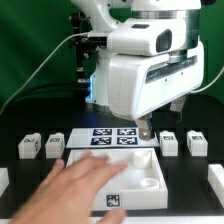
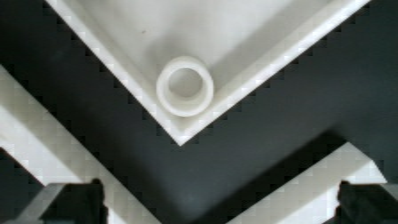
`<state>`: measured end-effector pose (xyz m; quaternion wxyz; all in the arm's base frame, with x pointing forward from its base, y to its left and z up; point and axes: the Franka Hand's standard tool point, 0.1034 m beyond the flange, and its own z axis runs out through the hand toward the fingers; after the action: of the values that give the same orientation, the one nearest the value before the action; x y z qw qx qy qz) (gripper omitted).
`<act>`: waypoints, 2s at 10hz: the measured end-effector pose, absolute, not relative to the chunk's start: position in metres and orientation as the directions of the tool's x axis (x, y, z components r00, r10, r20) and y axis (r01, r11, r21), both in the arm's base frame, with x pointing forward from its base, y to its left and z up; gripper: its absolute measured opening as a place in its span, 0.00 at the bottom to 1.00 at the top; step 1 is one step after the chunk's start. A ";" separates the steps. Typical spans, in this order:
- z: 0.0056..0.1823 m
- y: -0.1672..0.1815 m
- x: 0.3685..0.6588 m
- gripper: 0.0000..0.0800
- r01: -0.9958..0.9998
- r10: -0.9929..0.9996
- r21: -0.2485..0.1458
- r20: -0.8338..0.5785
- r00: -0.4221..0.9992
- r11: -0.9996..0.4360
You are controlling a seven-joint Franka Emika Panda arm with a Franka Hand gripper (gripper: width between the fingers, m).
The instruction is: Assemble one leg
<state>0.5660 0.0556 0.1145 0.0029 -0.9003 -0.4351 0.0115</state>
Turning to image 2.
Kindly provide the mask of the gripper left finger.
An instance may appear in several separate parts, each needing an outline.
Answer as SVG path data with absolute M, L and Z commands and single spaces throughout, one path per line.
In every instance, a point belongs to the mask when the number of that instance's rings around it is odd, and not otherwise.
M 102 182 L 52 183 L 13 219 L 13 224 L 107 224 Z

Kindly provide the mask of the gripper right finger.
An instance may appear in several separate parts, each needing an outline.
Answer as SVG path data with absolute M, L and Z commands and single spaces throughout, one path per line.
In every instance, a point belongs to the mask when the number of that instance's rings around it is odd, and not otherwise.
M 352 184 L 338 191 L 336 224 L 398 224 L 398 184 Z

